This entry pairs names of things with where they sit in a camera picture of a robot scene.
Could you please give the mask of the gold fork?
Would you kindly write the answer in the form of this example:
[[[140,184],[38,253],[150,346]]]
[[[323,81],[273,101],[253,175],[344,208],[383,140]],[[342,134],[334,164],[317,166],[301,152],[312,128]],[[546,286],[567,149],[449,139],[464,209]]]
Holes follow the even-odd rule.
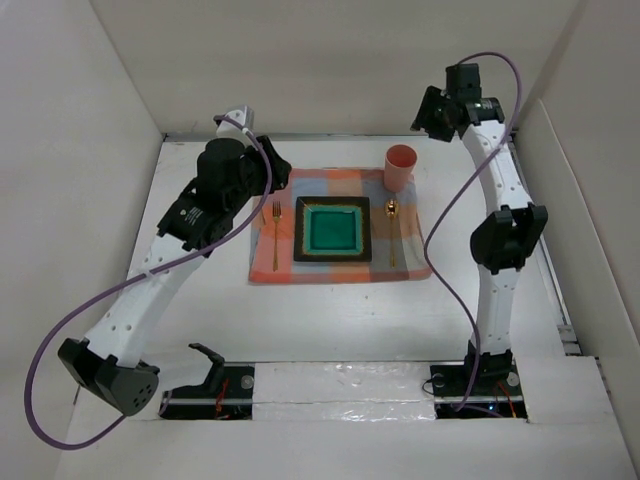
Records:
[[[272,271],[276,272],[279,268],[278,241],[279,241],[279,223],[282,218],[282,206],[279,200],[272,203],[272,220],[274,224],[274,244],[272,257]]]

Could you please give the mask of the pink plastic cup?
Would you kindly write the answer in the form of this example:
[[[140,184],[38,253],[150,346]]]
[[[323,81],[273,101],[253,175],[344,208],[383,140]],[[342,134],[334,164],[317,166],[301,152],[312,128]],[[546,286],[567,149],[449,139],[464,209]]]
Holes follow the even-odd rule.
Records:
[[[408,145],[391,146],[385,154],[383,183],[387,190],[400,192],[408,183],[417,162],[416,151]]]

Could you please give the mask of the gold spoon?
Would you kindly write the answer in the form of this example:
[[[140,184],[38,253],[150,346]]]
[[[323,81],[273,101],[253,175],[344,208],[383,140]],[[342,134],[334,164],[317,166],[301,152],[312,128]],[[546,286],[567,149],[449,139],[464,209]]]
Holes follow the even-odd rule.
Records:
[[[396,268],[396,255],[395,255],[395,220],[399,213],[398,202],[395,198],[388,199],[385,203],[385,214],[389,220],[389,241],[390,241],[390,266]]]

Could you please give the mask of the green square plate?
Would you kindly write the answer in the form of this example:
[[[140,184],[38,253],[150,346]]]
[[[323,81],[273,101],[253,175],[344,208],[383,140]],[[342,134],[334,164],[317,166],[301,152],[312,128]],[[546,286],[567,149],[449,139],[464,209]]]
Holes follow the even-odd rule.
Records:
[[[301,263],[371,262],[370,200],[357,196],[297,197],[293,260]]]

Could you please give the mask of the orange blue checkered cloth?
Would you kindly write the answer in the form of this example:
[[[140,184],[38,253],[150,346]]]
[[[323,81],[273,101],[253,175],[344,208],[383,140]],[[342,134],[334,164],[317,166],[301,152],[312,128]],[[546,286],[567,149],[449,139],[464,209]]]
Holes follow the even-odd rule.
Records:
[[[295,200],[300,196],[362,196],[370,200],[372,261],[369,263],[301,263],[293,260]],[[385,203],[395,198],[396,268],[390,266],[389,220]],[[383,185],[381,169],[294,169],[289,185],[276,192],[279,223],[279,268],[272,271],[274,224],[272,201],[254,218],[248,280],[253,284],[333,284],[423,280],[431,275],[424,257],[415,180],[410,177],[396,194]]]

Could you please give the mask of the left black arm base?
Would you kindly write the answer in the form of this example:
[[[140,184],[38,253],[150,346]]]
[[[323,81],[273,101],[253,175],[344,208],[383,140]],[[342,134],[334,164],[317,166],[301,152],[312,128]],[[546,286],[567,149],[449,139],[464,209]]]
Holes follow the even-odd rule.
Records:
[[[201,343],[190,343],[189,348],[207,358],[207,376],[199,384],[164,392],[158,416],[164,420],[251,420],[255,364],[227,363]]]

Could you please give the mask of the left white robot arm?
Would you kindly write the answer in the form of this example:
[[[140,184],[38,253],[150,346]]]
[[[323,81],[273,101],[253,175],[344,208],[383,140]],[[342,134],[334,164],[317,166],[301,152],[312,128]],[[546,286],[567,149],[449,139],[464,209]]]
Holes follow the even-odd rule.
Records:
[[[283,189],[292,170],[262,135],[256,146],[232,138],[206,144],[197,174],[157,225],[141,281],[124,289],[80,339],[66,339],[58,357],[76,382],[125,416],[138,414],[161,378],[143,360],[154,327],[187,278],[209,257],[209,246],[233,228],[252,198]]]

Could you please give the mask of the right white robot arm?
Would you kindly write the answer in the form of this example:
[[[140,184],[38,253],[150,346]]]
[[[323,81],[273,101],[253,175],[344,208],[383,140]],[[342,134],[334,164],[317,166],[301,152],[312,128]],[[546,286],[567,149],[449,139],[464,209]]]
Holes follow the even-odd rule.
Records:
[[[483,95],[477,64],[447,67],[445,88],[427,88],[411,128],[443,142],[459,137],[484,194],[486,218],[470,237],[480,277],[479,303],[462,369],[465,387],[483,394],[510,370],[514,291],[548,212],[523,186],[507,145],[510,128],[504,112],[497,99]]]

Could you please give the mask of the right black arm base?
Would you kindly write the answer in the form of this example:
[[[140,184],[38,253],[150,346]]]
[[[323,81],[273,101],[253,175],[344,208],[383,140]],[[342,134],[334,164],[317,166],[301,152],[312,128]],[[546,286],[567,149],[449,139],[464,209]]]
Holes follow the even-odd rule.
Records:
[[[518,418],[527,411],[513,353],[482,353],[473,375],[475,347],[468,344],[462,363],[435,363],[423,382],[423,392],[434,400],[437,419]]]

